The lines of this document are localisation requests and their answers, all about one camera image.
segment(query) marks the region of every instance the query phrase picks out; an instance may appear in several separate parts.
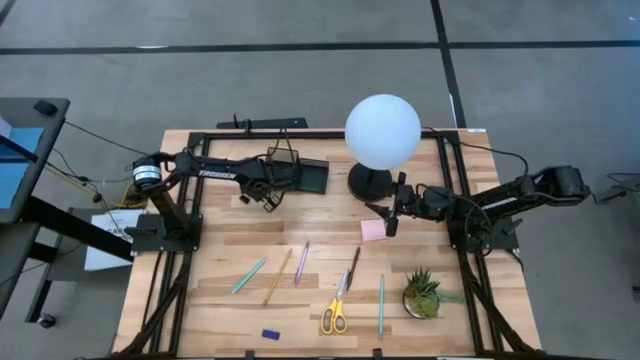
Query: pink sticky note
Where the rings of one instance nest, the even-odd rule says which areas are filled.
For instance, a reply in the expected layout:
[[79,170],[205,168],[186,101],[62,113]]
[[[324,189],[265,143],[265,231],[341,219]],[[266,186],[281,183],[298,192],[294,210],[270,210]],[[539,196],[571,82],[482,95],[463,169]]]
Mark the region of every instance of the pink sticky note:
[[360,221],[362,229],[362,242],[372,242],[384,240],[387,238],[384,220],[362,220]]

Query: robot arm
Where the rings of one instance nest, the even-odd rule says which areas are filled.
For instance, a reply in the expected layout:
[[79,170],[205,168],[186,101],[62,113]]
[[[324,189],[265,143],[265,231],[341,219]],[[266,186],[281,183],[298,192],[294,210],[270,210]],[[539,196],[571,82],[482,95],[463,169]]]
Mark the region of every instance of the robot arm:
[[[161,167],[169,173],[164,179]],[[265,201],[265,210],[273,211],[287,190],[324,193],[326,181],[310,186],[305,180],[317,179],[318,170],[327,168],[326,162],[299,159],[297,151],[274,148],[241,160],[196,156],[184,150],[177,154],[158,152],[135,161],[133,176],[136,189],[152,200],[153,195],[190,177],[235,181],[244,203]]]
[[[494,233],[494,227],[509,216],[542,205],[572,206],[581,203],[591,191],[580,171],[571,166],[548,167],[540,172],[519,177],[509,183],[466,198],[451,190],[418,185],[415,190],[405,184],[406,174],[400,173],[394,184],[393,207],[367,204],[387,223],[387,236],[395,236],[398,215],[408,215],[433,221],[450,220],[453,231],[464,229],[465,237],[478,240],[483,233]],[[508,223],[515,228],[519,223]],[[477,246],[468,246],[475,251]]]

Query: purple pencil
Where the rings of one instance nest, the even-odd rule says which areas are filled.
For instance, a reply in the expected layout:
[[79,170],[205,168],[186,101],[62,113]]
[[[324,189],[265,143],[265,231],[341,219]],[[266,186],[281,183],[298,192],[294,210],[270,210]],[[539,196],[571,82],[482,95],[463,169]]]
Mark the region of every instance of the purple pencil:
[[309,242],[304,246],[304,251],[302,252],[302,259],[300,259],[300,266],[298,266],[298,272],[296,273],[296,286],[300,282],[300,277],[302,276],[302,268],[304,267],[304,262],[307,260],[307,253],[309,253]]

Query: potted plant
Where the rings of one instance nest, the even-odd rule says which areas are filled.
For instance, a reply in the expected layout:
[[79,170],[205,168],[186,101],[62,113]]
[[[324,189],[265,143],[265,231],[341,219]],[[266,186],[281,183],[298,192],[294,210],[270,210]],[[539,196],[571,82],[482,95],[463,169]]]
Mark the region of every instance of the potted plant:
[[429,269],[417,269],[411,277],[407,275],[407,287],[402,292],[402,303],[405,310],[416,319],[433,319],[438,317],[440,304],[444,302],[464,303],[464,297],[443,294],[436,289],[439,281],[431,280]]

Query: scissors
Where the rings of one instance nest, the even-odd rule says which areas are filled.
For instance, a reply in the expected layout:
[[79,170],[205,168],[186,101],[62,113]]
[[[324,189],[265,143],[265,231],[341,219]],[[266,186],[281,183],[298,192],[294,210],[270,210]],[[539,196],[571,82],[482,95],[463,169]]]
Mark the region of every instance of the scissors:
[[347,278],[349,277],[349,269],[342,275],[342,281],[338,286],[338,292],[336,297],[331,302],[331,305],[326,307],[322,311],[322,317],[320,318],[320,328],[326,335],[336,332],[342,334],[347,330],[347,319],[342,315],[342,298],[347,289]]

